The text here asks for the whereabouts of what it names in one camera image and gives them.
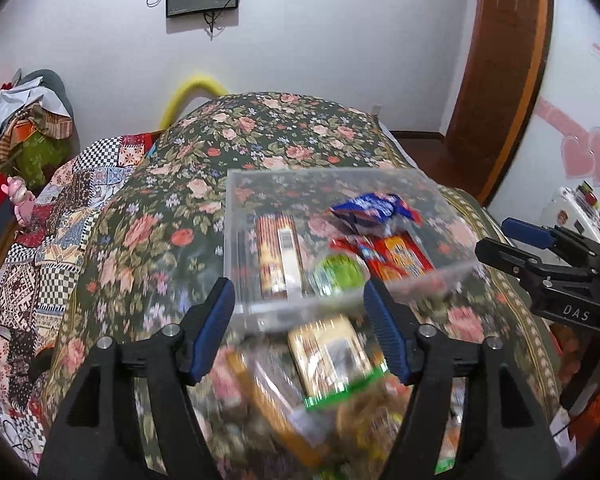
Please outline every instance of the wooden door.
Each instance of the wooden door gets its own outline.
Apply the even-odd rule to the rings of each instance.
[[[482,203],[504,176],[535,102],[546,40],[543,5],[546,0],[478,0],[445,143],[458,170],[468,176],[472,189],[467,190]]]

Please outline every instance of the wooden floor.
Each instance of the wooden floor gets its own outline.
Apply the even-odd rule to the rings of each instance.
[[[398,142],[420,169],[437,183],[459,187],[474,197],[480,193],[483,182],[473,178],[468,161],[454,160],[443,140],[398,138]]]

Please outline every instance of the metal screw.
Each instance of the metal screw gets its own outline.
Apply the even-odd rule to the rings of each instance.
[[[426,324],[421,325],[418,329],[418,332],[420,332],[420,335],[423,335],[424,337],[433,337],[438,332],[438,329],[436,329],[436,327],[433,325]]]
[[[180,326],[175,323],[170,323],[162,327],[162,333],[167,337],[174,337],[180,333]]]
[[[98,348],[102,348],[103,350],[106,350],[112,344],[113,344],[113,339],[110,338],[108,335],[104,335],[96,341],[96,346]]]
[[[502,348],[502,339],[499,337],[488,337],[487,345],[492,350],[500,350]]]

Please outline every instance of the baseboard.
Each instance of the baseboard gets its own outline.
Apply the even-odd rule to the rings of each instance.
[[[408,132],[405,130],[391,130],[392,135],[398,139],[433,139],[442,142],[445,136],[439,132]]]

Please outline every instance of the transparent plastic box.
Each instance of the transparent plastic box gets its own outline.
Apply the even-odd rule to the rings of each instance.
[[[362,288],[337,296],[316,296],[307,287],[301,297],[266,300],[260,291],[260,264],[255,219],[263,214],[292,215],[309,270],[312,259],[328,251],[340,233],[325,211],[370,192],[395,193],[417,210],[422,223],[409,233],[434,266],[416,278],[386,282],[395,299],[408,303],[456,286],[477,265],[474,235],[447,203],[436,183],[419,170],[375,168],[228,172],[224,216],[224,275],[234,282],[236,305],[232,327],[246,333],[286,332],[299,324],[341,312],[364,311]]]

